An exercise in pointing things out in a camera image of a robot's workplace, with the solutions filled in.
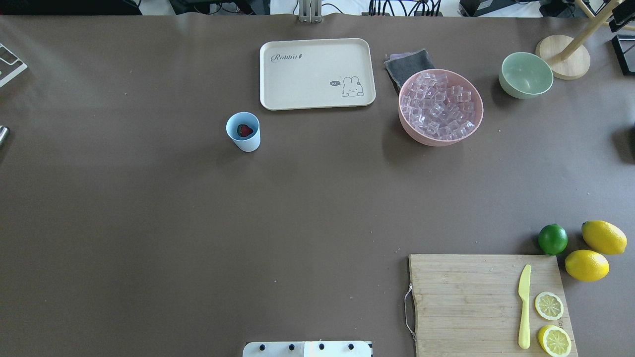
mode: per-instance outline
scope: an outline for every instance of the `yellow knife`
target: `yellow knife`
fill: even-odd
[[[531,265],[525,265],[520,274],[518,283],[518,295],[523,301],[523,312],[520,315],[520,329],[518,330],[518,345],[522,349],[529,348],[529,280],[531,278]]]

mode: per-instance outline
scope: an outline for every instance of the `green bowl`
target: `green bowl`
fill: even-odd
[[[498,81],[512,97],[529,99],[549,90],[554,74],[542,58],[532,53],[515,52],[500,66]]]

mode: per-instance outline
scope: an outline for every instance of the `citrus fruit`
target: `citrus fruit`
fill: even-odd
[[[534,303],[538,314],[549,321],[556,321],[561,318],[562,314],[565,312],[562,300],[560,300],[556,294],[551,292],[542,292],[538,294]]]
[[[538,245],[543,252],[549,255],[562,253],[569,239],[565,229],[558,224],[550,224],[542,228],[538,234]]]
[[[582,238],[591,249],[602,254],[622,254],[626,249],[626,235],[621,229],[603,220],[582,224]]]
[[[538,331],[538,342],[549,356],[565,357],[571,352],[569,334],[555,325],[545,325]]]
[[[567,255],[565,269],[578,280],[596,281],[608,274],[608,261],[598,252],[581,249]]]

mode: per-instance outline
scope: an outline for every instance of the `wooden cutting board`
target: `wooden cutting board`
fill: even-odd
[[[518,281],[531,265],[528,349],[518,346],[522,301]],[[558,262],[546,255],[410,255],[418,357],[548,356],[538,343],[544,325],[562,327],[577,357]],[[555,293],[565,305],[561,319],[541,318],[535,297]]]

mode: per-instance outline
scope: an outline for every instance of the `lemon slice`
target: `lemon slice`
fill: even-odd
[[[558,320],[565,312],[562,300],[554,293],[542,292],[536,296],[534,303],[538,314],[549,321]]]
[[[538,341],[549,356],[566,357],[571,352],[571,339],[567,332],[558,326],[543,326],[538,331]]]

